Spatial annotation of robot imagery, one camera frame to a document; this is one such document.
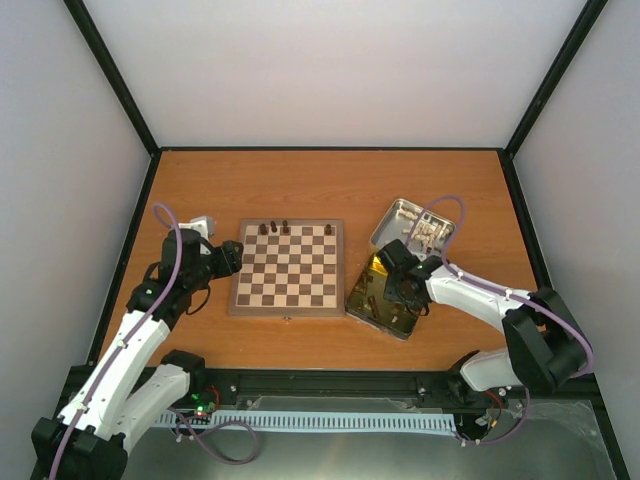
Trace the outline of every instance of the metal tray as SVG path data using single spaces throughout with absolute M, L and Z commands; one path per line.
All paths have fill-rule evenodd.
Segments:
M 402 213 L 405 211 L 417 216 L 422 211 L 422 207 L 404 198 L 398 198 L 393 202 L 393 205 L 391 205 L 391 208 L 387 211 L 371 235 L 370 247 L 372 252 L 377 252 L 396 238 L 399 238 L 403 242 L 407 239 L 407 230 L 411 228 L 415 220 L 405 216 Z M 447 220 L 431 211 L 425 212 L 422 216 L 418 227 L 416 227 L 416 232 L 419 231 L 421 227 L 426 231 L 424 243 L 422 240 L 412 240 L 409 243 L 409 251 L 420 258 L 420 260 L 424 260 L 429 255 L 439 256 L 444 242 L 451 236 L 453 230 L 456 228 L 455 223 L 451 220 Z

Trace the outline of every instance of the gray floor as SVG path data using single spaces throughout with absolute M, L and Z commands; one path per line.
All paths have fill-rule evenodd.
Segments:
M 582 406 L 540 407 L 508 441 L 461 448 L 453 438 L 412 434 L 261 433 L 262 453 L 240 467 L 222 465 L 197 444 L 151 429 L 124 479 L 615 479 L 599 434 Z M 512 422 L 507 414 L 502 428 Z M 229 456 L 250 450 L 244 432 L 207 441 Z

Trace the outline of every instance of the wooden table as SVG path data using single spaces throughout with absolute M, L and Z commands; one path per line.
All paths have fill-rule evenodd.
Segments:
M 214 245 L 237 240 L 243 218 L 342 218 L 347 292 L 365 264 L 368 240 L 399 197 L 418 204 L 447 193 L 461 195 L 468 214 L 450 249 L 464 269 L 504 285 L 534 289 L 535 282 L 498 157 L 493 151 L 172 151 L 165 152 L 105 338 L 108 345 L 132 289 L 160 259 L 166 235 L 151 206 L 162 201 L 188 221 L 211 215 Z M 458 207 L 434 209 L 454 221 Z M 406 342 L 351 317 L 231 317 L 231 279 L 216 280 L 209 304 L 183 316 L 151 359 L 173 348 L 205 358 L 208 367 L 375 370 L 446 369 L 474 349 L 504 345 L 485 323 L 434 305 Z M 194 305 L 202 300 L 198 293 Z

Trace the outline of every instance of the robotic arm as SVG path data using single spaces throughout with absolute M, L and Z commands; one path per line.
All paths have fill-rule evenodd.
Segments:
M 157 418 L 185 395 L 204 389 L 204 360 L 174 350 L 131 395 L 153 352 L 180 316 L 190 314 L 193 294 L 209 291 L 211 280 L 242 267 L 241 243 L 226 241 L 213 247 L 207 241 L 213 234 L 211 219 L 201 217 L 179 227 L 180 245 L 171 230 L 162 245 L 161 261 L 147 269 L 134 289 L 114 340 L 81 391 L 55 420 L 41 418 L 33 429 L 38 463 L 47 472 L 57 463 L 58 479 L 120 478 L 128 454 Z M 170 283 L 179 248 L 181 262 L 173 286 L 140 324 Z M 152 278 L 156 269 L 157 278 Z
M 551 394 L 586 364 L 586 351 L 580 342 L 528 305 L 533 302 L 553 312 L 582 335 L 554 290 L 541 288 L 535 293 L 511 290 L 455 266 L 447 268 L 436 256 L 421 262 L 400 240 L 386 245 L 378 257 L 388 272 L 386 299 L 427 312 L 431 302 L 450 305 L 505 335 L 506 348 L 472 352 L 454 365 L 452 373 L 463 381 L 453 382 L 450 387 L 460 403 L 466 403 L 469 389 L 479 392 L 507 385 L 524 385 Z

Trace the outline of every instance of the silver tray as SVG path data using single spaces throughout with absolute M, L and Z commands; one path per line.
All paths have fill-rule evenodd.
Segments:
M 391 205 L 391 208 L 371 235 L 371 249 L 374 252 L 378 251 L 396 238 L 404 242 L 407 239 L 407 230 L 411 228 L 415 220 L 408 218 L 403 212 L 410 212 L 417 216 L 421 211 L 422 207 L 404 198 L 399 198 L 393 202 L 393 205 Z M 409 243 L 409 251 L 421 260 L 424 260 L 429 255 L 439 256 L 444 242 L 451 236 L 455 228 L 456 225 L 451 220 L 427 211 L 416 227 L 414 240 Z M 424 238 L 415 239 L 416 232 L 421 229 L 424 230 Z

